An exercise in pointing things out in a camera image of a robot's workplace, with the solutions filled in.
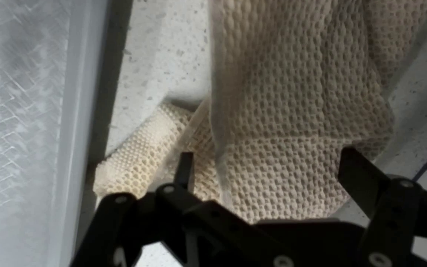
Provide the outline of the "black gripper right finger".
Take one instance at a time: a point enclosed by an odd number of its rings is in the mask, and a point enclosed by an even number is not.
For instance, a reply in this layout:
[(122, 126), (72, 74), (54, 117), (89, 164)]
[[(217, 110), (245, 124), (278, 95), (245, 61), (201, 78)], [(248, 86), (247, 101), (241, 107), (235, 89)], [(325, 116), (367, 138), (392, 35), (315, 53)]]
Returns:
[(427, 239), (426, 188), (384, 173), (353, 147), (341, 151), (339, 181), (370, 218), (358, 248), (359, 267), (427, 267), (413, 252), (416, 237)]

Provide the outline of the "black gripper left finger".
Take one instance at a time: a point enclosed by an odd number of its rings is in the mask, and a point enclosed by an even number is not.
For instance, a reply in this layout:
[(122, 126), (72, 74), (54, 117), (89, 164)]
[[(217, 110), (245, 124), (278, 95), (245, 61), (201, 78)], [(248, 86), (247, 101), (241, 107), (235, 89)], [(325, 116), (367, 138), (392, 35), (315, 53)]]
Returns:
[(183, 267), (248, 267), (254, 259), (235, 237), (242, 222), (192, 191), (195, 154), (183, 153), (174, 181), (137, 199), (109, 194), (70, 267), (135, 267), (143, 248), (162, 243)]

